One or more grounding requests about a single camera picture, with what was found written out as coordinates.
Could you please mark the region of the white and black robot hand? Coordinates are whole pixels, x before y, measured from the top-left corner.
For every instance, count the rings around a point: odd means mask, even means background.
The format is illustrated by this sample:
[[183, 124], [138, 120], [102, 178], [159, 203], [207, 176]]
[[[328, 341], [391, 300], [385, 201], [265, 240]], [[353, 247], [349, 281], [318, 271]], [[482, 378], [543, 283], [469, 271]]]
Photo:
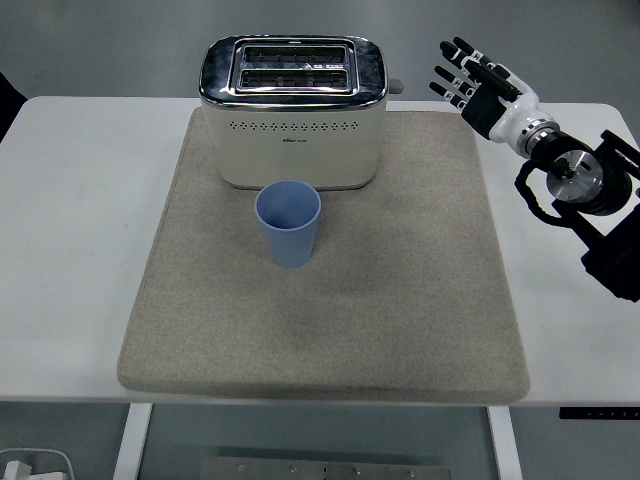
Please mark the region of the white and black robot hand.
[[538, 96], [527, 83], [462, 38], [443, 41], [439, 48], [455, 71], [436, 66], [442, 81], [429, 87], [483, 138], [522, 150], [529, 126], [551, 119], [538, 109]]

